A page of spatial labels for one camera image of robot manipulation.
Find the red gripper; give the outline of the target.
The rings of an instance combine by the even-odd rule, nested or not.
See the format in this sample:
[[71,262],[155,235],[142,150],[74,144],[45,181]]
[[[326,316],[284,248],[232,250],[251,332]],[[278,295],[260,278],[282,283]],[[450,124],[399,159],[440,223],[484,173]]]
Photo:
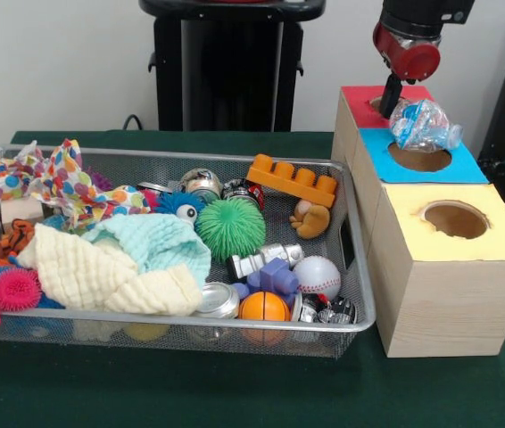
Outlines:
[[436,72],[441,61],[440,42],[440,36],[435,39],[411,39],[394,34],[381,23],[376,25],[374,46],[394,74],[388,77],[380,100],[378,111],[383,118],[389,119],[397,106],[402,80],[422,81]]

